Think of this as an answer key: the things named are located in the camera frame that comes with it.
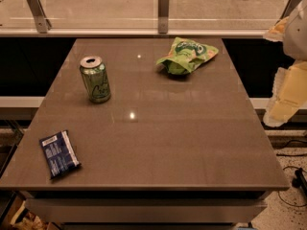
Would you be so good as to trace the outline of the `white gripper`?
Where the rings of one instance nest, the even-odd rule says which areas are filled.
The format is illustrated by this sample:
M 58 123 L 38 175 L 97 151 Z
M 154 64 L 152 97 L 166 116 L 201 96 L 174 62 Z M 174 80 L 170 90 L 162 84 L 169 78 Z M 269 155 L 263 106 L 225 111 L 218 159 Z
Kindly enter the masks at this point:
M 272 42 L 283 40 L 284 53 L 302 60 L 288 69 L 278 68 L 274 77 L 263 122 L 268 127 L 280 127 L 307 102 L 307 0 L 269 28 L 263 38 Z

